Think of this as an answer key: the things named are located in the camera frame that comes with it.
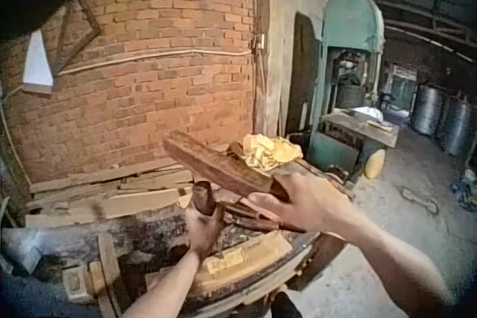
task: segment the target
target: concrete floor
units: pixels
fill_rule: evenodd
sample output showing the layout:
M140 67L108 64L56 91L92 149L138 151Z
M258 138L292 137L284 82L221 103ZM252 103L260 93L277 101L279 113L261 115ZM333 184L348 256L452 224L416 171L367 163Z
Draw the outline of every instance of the concrete floor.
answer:
M355 189L356 205L383 229L427 254L456 294L477 267L477 214L461 209L449 189L458 176L455 159L404 127L397 147L387 152L381 176L361 178ZM404 200L402 186L435 198L440 213L434 216ZM347 247L303 293L288 293L305 318L406 317L355 247Z

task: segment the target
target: forearm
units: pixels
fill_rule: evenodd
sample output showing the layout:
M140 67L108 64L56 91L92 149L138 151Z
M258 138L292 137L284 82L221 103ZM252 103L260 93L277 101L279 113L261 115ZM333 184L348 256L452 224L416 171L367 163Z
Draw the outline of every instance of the forearm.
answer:
M446 284L426 255L357 211L345 216L334 231L363 252L397 306L422 317L451 303Z
M123 318L177 317L199 266L199 255L189 250L171 272L124 312Z

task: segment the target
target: green machine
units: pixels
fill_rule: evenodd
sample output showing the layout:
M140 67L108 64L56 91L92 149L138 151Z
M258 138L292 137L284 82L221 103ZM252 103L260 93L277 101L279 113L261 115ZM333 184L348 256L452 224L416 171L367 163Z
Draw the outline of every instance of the green machine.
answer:
M381 11L373 0L329 0L322 38L306 159L324 171L337 167L353 181L370 154L397 139L397 128L367 128L375 118L348 110L377 100L385 42Z

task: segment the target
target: yellow cloth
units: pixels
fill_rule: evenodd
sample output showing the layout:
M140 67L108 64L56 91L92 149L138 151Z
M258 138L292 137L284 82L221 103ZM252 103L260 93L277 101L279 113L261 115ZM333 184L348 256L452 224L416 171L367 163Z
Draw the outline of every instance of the yellow cloth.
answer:
M261 134L247 134L242 146L247 165L263 171L269 171L296 158L303 158L300 146L282 137L268 138Z

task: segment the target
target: hand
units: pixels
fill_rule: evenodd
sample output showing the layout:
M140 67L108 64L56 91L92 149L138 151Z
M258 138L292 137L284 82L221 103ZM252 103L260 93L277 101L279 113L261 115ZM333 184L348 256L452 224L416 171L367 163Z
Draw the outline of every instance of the hand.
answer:
M271 194L253 193L248 199L277 214L286 223L306 231L336 232L338 221L355 209L347 196L327 179L315 175L277 175L291 203L283 203Z
M217 204L214 214L206 216L201 214L189 204L186 209L186 226L191 240L191 251L199 255L203 261L210 253L224 227L224 207Z

